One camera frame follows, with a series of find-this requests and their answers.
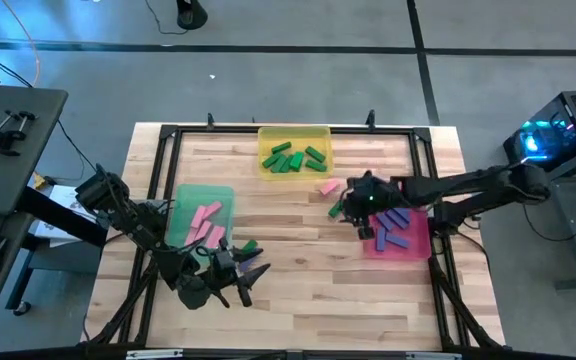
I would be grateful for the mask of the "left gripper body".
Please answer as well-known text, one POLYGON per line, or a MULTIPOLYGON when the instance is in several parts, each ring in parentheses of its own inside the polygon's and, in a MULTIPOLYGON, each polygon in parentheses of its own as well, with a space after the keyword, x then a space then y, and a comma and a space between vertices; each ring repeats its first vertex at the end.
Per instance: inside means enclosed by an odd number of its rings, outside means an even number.
POLYGON ((252 300, 249 289, 245 289, 240 284, 239 264, 234 261, 234 249, 236 246, 229 246, 225 237, 220 240, 220 245, 216 249, 207 249, 209 266, 204 275, 205 281, 212 295, 221 304, 229 308, 230 303, 222 294, 222 290, 228 286, 235 285, 244 307, 250 307, 252 300))

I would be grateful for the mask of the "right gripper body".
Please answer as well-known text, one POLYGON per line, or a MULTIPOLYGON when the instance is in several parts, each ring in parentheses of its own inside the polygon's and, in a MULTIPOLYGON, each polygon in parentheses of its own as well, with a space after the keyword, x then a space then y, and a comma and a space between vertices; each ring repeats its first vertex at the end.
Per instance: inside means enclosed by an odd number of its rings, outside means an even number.
POLYGON ((358 223, 352 225, 357 229, 360 240, 373 239, 375 231, 370 225, 369 217, 387 209, 402 206, 403 194, 396 183, 380 179, 371 171, 366 171, 360 177, 349 177, 346 183, 346 189, 357 190, 359 200, 356 204, 343 204, 342 214, 358 219, 358 223))

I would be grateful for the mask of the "pink translucent plastic bin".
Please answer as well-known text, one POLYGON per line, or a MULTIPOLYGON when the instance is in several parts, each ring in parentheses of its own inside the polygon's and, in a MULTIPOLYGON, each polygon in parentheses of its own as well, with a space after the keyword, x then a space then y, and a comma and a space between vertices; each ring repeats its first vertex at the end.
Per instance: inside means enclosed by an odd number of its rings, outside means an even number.
POLYGON ((378 252, 376 250, 376 236, 379 227, 382 227, 378 222, 376 215, 369 217, 370 225, 375 231, 375 237, 369 240, 362 240, 364 256, 369 259, 391 260, 391 261, 421 261, 430 256, 430 235, 428 228, 427 211, 413 207, 412 202, 404 198, 404 204, 395 208, 408 208, 410 210, 410 224, 406 229, 400 229, 396 225, 387 233, 406 239, 409 242, 407 249, 396 246, 386 241, 385 251, 378 252))

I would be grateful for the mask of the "yellow translucent plastic bin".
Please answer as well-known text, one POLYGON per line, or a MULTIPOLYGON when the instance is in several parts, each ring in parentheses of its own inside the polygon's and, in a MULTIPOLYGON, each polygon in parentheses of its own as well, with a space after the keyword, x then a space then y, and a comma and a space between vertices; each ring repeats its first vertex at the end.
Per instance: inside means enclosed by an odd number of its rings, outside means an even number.
POLYGON ((316 180, 325 179, 332 175, 334 169, 334 156, 331 143, 331 131, 326 126, 301 127, 261 127, 258 130, 258 163, 259 173, 264 180, 316 180), (303 152, 304 158, 299 172, 289 170, 287 173, 272 173, 271 167, 264 168, 262 162, 270 157, 271 149, 284 142, 291 142, 292 147, 282 152, 285 156, 303 152), (323 164, 328 168, 326 172, 318 172, 305 166, 307 160, 314 160, 305 153, 308 146, 322 153, 326 159, 323 164))

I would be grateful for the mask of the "green translucent plastic bin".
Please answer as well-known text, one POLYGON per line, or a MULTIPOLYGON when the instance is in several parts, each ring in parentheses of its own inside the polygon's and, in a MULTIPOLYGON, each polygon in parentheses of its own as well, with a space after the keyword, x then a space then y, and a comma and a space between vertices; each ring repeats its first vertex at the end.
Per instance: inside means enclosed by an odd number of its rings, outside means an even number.
POLYGON ((212 227, 202 239, 202 245, 205 247, 206 239, 214 226, 223 226, 226 228, 224 237, 228 245, 231 246, 235 202, 234 190, 227 186, 197 184, 182 184, 178 186, 166 237, 167 244, 177 248, 184 247, 188 231, 192 228, 190 223, 197 207, 200 205, 207 207, 215 201, 220 201, 222 208, 218 213, 207 219, 212 223, 212 227))

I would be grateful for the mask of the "white printed paper sheet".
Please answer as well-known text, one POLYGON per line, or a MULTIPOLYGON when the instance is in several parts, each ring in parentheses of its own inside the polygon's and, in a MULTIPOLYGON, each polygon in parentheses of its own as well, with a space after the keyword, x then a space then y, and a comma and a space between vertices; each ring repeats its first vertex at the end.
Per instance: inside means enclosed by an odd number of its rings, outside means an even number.
MULTIPOLYGON (((97 224, 97 217, 93 216, 90 212, 85 210, 76 199, 75 188, 71 186, 55 185, 52 187, 48 195, 49 199, 58 203, 59 205, 68 208, 80 217, 85 218, 89 222, 97 224)), ((81 242, 81 239, 58 229, 54 225, 50 225, 44 221, 37 220, 34 225, 33 234, 39 238, 49 240, 51 248, 67 245, 70 243, 81 242)))

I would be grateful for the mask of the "black desk leg with caster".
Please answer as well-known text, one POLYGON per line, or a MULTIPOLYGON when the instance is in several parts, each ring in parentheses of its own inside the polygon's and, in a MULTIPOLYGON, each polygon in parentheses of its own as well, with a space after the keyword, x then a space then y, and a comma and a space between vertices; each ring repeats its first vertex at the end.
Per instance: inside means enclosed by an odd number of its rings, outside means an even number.
POLYGON ((32 234, 26 237, 22 248, 28 253, 5 306, 14 316, 24 315, 32 308, 23 296, 35 270, 95 274, 101 258, 101 249, 85 241, 51 247, 48 239, 32 234))

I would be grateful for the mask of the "black round stand base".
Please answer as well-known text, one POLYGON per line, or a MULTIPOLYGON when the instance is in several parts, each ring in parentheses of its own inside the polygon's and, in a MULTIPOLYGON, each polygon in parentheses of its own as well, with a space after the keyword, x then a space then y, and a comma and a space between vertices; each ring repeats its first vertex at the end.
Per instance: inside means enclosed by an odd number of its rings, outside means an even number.
POLYGON ((184 30, 196 30, 203 27, 208 14, 199 0, 176 0, 177 25, 184 30))

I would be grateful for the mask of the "silver metal bracket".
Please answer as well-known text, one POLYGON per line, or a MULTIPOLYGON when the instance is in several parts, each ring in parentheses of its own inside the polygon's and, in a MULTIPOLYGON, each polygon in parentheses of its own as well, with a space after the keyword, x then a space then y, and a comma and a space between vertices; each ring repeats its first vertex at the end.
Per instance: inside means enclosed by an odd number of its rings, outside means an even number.
POLYGON ((128 351, 125 360, 176 360, 183 357, 182 349, 141 349, 128 351))
POLYGON ((406 352, 405 360, 462 360, 462 356, 444 352, 406 352))

